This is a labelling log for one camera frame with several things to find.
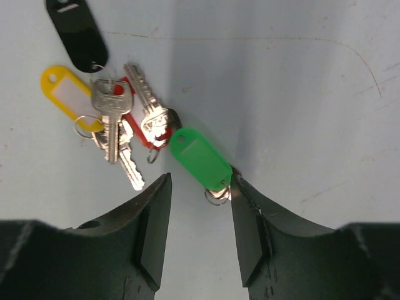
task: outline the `black key tag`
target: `black key tag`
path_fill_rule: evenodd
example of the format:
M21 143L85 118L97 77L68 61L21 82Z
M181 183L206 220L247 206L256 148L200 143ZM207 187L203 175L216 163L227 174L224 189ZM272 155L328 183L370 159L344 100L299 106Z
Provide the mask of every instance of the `black key tag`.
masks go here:
M47 12L74 66L85 73L100 71L108 51L85 0L46 0Z

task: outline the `white table surface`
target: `white table surface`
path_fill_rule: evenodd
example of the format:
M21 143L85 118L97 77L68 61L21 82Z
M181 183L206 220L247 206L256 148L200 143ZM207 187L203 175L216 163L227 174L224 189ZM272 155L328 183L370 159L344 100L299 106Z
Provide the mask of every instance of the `white table surface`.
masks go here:
M317 223L399 221L400 2L87 0L123 75L154 92L288 209ZM137 194L119 166L41 92L49 66L74 70L43 1L8 1L0 25L0 218L78 226ZM247 299L230 204L162 152L146 182L172 173L156 299Z

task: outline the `metal key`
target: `metal key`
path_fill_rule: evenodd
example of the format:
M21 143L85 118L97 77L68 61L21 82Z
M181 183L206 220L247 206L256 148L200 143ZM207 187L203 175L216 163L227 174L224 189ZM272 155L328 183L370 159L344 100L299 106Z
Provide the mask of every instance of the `metal key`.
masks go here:
M144 107L145 117L140 124L141 130L148 141L152 142L156 147L161 147L166 141L159 141L158 138L166 133L168 109L163 107L153 96L137 66L125 64L124 70Z
M107 134L103 131L92 132L92 136L96 145L103 150L107 149ZM119 152L118 160L121 163L124 171L130 180L132 187L141 191L145 185L143 177L136 169L136 163L131 159L132 149L129 145L130 140L133 138L133 130L127 121L122 120L119 125Z
M123 93L113 95L115 86L121 86ZM104 131L107 134L106 159L115 164L118 160L118 128L123 114L132 110L133 97L129 84L124 81L98 79L92 88L92 106L102 115Z

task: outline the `green key tag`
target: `green key tag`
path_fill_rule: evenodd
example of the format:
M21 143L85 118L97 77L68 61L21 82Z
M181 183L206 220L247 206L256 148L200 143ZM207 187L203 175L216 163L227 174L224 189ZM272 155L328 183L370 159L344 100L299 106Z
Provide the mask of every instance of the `green key tag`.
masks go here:
M172 155L210 191L231 183L232 167L195 129L176 131L169 142Z

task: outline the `key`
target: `key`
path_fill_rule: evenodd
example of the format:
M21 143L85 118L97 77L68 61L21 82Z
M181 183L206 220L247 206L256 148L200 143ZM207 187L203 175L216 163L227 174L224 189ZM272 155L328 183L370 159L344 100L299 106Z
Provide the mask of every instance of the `key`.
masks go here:
M153 96L137 66L125 64L124 70L144 108L145 117L140 124L141 130L146 139L155 147L162 147L166 141L159 141L158 138L166 133L168 110Z
M113 95L115 86L121 86L121 95ZM106 159L115 164L118 160L118 128L123 114L132 110L133 98L129 84L124 81L98 79L92 88L92 106L102 115L104 131L107 134Z
M130 180L132 187L136 191L141 191L145 185L143 177L136 169L136 163L131 159L132 149L129 145L130 140L133 138L133 130L125 120L119 125L119 152L118 160ZM107 134L103 131L92 132L92 136L96 145L102 149L107 149Z

